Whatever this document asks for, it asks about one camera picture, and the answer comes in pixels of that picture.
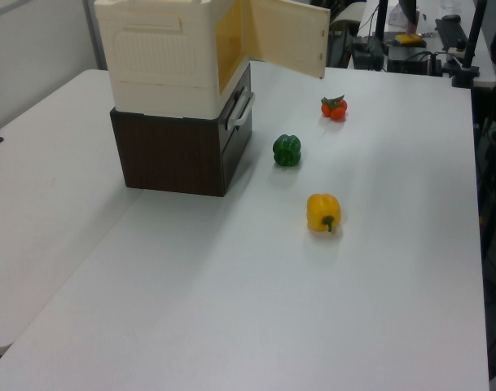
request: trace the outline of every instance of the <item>bell pepper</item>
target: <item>bell pepper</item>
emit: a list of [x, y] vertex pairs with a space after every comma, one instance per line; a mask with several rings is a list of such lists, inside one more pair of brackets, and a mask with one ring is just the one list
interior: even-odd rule
[[307, 200], [307, 222], [315, 231], [332, 232], [342, 218], [338, 200], [330, 194], [313, 194]]
[[297, 136], [282, 134], [273, 144], [274, 161], [277, 165], [292, 167], [301, 158], [301, 143]]

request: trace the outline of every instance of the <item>cream storage box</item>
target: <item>cream storage box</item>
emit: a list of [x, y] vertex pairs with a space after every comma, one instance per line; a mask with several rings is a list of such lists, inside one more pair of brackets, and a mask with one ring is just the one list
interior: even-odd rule
[[218, 118], [249, 58], [323, 77], [329, 10], [288, 0], [97, 0], [119, 112]]

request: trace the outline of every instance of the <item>toy vegetable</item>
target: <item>toy vegetable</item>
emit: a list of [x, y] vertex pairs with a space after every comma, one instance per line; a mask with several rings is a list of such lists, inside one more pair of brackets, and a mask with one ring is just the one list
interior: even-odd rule
[[338, 200], [330, 194], [313, 194], [307, 200], [307, 222], [315, 231], [332, 232], [342, 218]]
[[292, 167], [301, 158], [301, 144], [297, 136], [282, 134], [273, 144], [274, 161], [277, 165]]
[[345, 119], [346, 111], [347, 102], [345, 102], [343, 95], [334, 99], [322, 99], [322, 113], [324, 116], [329, 116], [334, 121], [342, 121]]

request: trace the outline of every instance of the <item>chair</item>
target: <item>chair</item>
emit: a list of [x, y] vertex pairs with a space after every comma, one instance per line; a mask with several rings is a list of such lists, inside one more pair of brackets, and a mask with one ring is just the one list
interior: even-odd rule
[[[337, 62], [338, 66], [341, 66], [341, 63], [345, 57], [345, 46], [347, 44], [347, 34], [349, 32], [349, 26], [358, 27], [362, 22], [363, 12], [365, 10], [366, 3], [364, 2], [354, 2], [349, 4], [342, 12], [340, 12], [335, 19], [331, 21], [330, 27], [332, 31], [335, 31], [338, 27], [342, 28], [344, 40], [342, 42], [342, 56]], [[334, 59], [332, 58], [332, 48], [331, 53], [327, 57], [328, 67], [334, 66]]]

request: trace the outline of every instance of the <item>white wall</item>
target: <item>white wall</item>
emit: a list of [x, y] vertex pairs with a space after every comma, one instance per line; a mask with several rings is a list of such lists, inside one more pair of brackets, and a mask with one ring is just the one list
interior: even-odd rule
[[83, 0], [83, 2], [86, 4], [85, 9], [90, 17], [90, 24], [94, 34], [96, 59], [98, 60], [99, 69], [108, 70], [107, 59], [104, 56], [103, 40], [101, 39], [101, 32], [99, 31], [99, 23], [97, 17], [95, 16], [95, 0]]
[[0, 128], [91, 68], [82, 0], [31, 0], [0, 15]]

